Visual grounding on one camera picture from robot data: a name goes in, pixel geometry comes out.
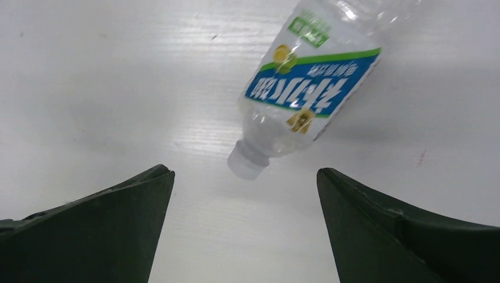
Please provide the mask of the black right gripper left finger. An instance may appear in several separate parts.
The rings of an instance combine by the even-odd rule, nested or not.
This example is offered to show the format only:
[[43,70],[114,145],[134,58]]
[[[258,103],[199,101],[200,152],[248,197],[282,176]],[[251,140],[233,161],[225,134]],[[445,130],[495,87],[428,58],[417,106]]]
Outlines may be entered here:
[[147,282],[174,182],[159,164],[65,205],[1,220],[1,281]]

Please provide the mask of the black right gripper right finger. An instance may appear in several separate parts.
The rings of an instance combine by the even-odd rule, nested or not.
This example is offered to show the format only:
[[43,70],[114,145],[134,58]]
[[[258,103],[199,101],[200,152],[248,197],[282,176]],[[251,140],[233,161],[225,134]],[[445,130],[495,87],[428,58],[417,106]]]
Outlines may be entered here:
[[439,215],[322,168],[317,189],[341,282],[498,282],[499,228]]

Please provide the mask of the blue green lemon drink bottle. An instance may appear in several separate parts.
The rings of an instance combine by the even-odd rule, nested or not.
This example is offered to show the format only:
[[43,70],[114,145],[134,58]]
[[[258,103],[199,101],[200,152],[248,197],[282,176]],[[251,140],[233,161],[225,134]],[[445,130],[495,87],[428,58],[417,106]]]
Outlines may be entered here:
[[418,5],[300,1],[239,99],[242,137],[228,156],[230,170],[254,180],[272,159],[310,147]]

